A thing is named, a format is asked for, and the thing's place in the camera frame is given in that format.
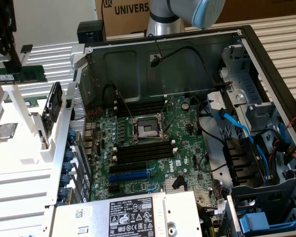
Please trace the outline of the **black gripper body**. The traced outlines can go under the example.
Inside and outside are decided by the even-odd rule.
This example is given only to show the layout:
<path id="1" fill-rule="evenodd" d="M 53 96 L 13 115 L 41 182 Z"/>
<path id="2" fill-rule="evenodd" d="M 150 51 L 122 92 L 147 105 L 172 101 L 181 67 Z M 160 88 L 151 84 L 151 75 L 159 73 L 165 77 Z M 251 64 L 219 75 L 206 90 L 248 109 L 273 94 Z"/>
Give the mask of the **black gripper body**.
<path id="1" fill-rule="evenodd" d="M 14 44 L 16 20 L 13 0 L 0 0 L 0 54 L 6 56 Z"/>

